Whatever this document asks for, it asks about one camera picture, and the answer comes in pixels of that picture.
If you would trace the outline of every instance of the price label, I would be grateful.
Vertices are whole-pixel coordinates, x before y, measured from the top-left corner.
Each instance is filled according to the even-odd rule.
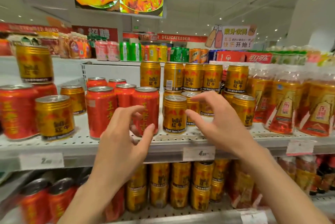
[[[21,170],[64,167],[64,159],[62,153],[20,154],[19,160]]]
[[[241,211],[241,219],[243,224],[268,224],[268,218],[264,211]]]
[[[291,139],[287,146],[286,155],[313,154],[315,144],[315,140]]]
[[[214,160],[215,146],[184,147],[183,161]]]

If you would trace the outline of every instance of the forearm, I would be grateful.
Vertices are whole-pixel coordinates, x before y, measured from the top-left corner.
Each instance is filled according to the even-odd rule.
[[[116,188],[101,186],[88,180],[81,186],[58,224],[98,224],[103,211],[117,192]]]
[[[269,151],[253,141],[239,154],[279,224],[330,223]]]

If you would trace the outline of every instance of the white ceiling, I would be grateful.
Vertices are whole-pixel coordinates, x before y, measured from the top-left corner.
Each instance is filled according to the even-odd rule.
[[[165,0],[165,19],[132,17],[141,31],[167,34],[208,35],[215,24],[258,26],[259,41],[285,36],[297,0]],[[110,27],[107,13],[71,9],[74,25]],[[45,14],[26,6],[22,0],[0,0],[0,19],[5,22],[47,25]]]

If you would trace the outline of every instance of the cartoon bottle illustration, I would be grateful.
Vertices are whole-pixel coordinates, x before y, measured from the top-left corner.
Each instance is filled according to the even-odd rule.
[[[224,38],[224,35],[222,33],[222,26],[220,25],[219,30],[217,31],[216,36],[215,36],[215,44],[214,44],[215,48],[221,48],[223,38]]]
[[[215,36],[216,36],[216,30],[217,30],[218,26],[215,26],[213,28],[213,30],[211,31],[211,33],[209,34],[208,38],[207,38],[207,41],[205,43],[205,46],[208,47],[208,48],[211,48],[212,45],[213,45],[213,42],[215,40]]]

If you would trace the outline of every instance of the blue can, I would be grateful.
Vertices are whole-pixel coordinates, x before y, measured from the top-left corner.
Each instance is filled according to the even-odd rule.
[[[208,51],[207,63],[209,63],[209,61],[216,61],[217,52],[218,51],[219,50],[210,50],[210,51]]]

